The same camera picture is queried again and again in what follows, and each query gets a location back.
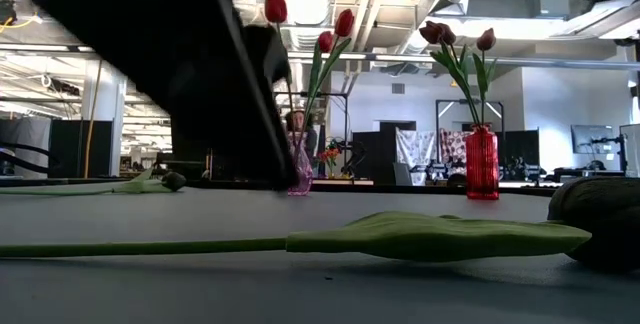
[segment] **pillar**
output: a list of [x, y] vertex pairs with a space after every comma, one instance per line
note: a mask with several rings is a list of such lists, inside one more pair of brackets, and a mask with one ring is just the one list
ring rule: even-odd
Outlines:
[[127, 77], [117, 69], [102, 61], [100, 84], [98, 80], [99, 60], [87, 60], [82, 93], [82, 119], [91, 119], [91, 110], [96, 89], [96, 108], [94, 120], [113, 122], [111, 132], [111, 165], [109, 175], [117, 176], [120, 172], [120, 146], [122, 143], [122, 124], [124, 120], [124, 100], [127, 93]]

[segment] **patterned fabric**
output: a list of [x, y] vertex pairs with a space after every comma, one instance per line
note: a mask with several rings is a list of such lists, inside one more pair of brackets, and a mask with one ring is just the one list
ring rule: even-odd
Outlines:
[[[450, 159], [456, 163], [460, 160], [467, 163], [467, 149], [464, 138], [471, 135], [471, 132], [449, 131], [440, 129], [440, 157], [442, 163], [448, 163]], [[465, 168], [454, 168], [453, 173], [465, 174]]]
[[[406, 163], [409, 169], [415, 165], [426, 165], [435, 156], [435, 132], [417, 132], [396, 128], [396, 158]], [[426, 173], [412, 173], [414, 186], [424, 185]]]

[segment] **gray table surface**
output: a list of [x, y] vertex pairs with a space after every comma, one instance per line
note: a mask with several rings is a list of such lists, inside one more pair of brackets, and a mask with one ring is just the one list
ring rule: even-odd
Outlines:
[[[384, 210], [542, 221], [548, 198], [186, 189], [0, 195], [0, 244], [242, 239], [330, 229]], [[639, 323], [640, 276], [563, 256], [416, 264], [284, 252], [0, 261], [0, 322]]]

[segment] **red glass vase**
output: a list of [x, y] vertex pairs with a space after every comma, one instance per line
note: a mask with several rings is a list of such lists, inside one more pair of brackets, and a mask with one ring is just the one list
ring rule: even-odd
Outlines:
[[496, 200], [498, 182], [498, 139], [484, 125], [473, 127], [465, 138], [467, 148], [467, 198]]

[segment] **ceiling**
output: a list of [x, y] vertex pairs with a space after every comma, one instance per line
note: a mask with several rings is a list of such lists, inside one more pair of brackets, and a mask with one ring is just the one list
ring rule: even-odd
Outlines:
[[[351, 9], [354, 13], [361, 12], [363, 16], [362, 26], [359, 30], [359, 40], [363, 40], [363, 51], [371, 51], [373, 48], [394, 48], [407, 38], [416, 25], [416, 16], [424, 0], [330, 0], [330, 18], [320, 25], [310, 25], [300, 28], [295, 23], [289, 23], [288, 33], [284, 35], [285, 44], [290, 50], [296, 50], [293, 47], [292, 36], [298, 38], [307, 33], [309, 35], [317, 35], [327, 27], [331, 26], [333, 18], [341, 11]], [[245, 24], [266, 25], [263, 15], [264, 0], [234, 0], [236, 8], [239, 10]], [[33, 18], [37, 12], [37, 8], [29, 0], [16, 0], [16, 10], [18, 12], [18, 24], [25, 23]], [[309, 15], [313, 14], [313, 6], [303, 6], [301, 8], [290, 8], [292, 10], [309, 11]], [[37, 21], [14, 29], [7, 28], [0, 32], [0, 44], [81, 44], [63, 27], [61, 27], [53, 18], [47, 17], [46, 14], [39, 13]], [[456, 45], [473, 44], [475, 38], [460, 37]], [[525, 40], [499, 40], [493, 54], [496, 56], [514, 56], [531, 51], [539, 41]], [[587, 41], [565, 41], [560, 45], [563, 48], [575, 46], [576, 53], [584, 55], [584, 45], [589, 45], [591, 49], [602, 48], [603, 50], [589, 50], [594, 59], [604, 59], [602, 53], [607, 53], [607, 48], [611, 49], [613, 44], [611, 41], [594, 40]], [[14, 98], [63, 98], [68, 99], [69, 103], [6, 103], [0, 102], [0, 111], [14, 112], [11, 115], [49, 115], [54, 117], [68, 118], [78, 117], [80, 111], [86, 59], [81, 56], [69, 56], [64, 53], [52, 53], [47, 56], [27, 55], [25, 52], [0, 52], [0, 96]], [[302, 70], [303, 64], [299, 65], [298, 70]], [[68, 95], [65, 93], [53, 92], [45, 84], [47, 77], [58, 79], [66, 84], [77, 87], [80, 90], [80, 97]], [[304, 81], [304, 75], [300, 74], [300, 80]], [[170, 144], [170, 128], [167, 126], [167, 115], [163, 113], [155, 105], [146, 104], [148, 99], [135, 92], [133, 87], [129, 88], [127, 104], [125, 109], [125, 142], [131, 145], [141, 145], [147, 147], [159, 147]]]

